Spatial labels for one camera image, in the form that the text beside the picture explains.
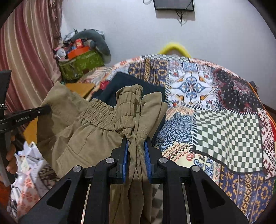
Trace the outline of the person left hand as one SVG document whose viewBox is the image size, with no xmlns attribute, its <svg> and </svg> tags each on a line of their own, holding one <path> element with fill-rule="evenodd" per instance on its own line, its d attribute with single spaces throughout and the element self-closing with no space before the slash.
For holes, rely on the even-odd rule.
<svg viewBox="0 0 276 224">
<path fill-rule="evenodd" d="M 15 152 L 16 148 L 13 144 L 15 141 L 15 136 L 11 136 L 11 145 L 10 145 L 10 150 L 7 152 L 6 159 L 9 161 L 7 165 L 7 171 L 11 174 L 15 174 L 17 172 L 17 164 L 16 164 L 16 157 L 15 157 Z"/>
</svg>

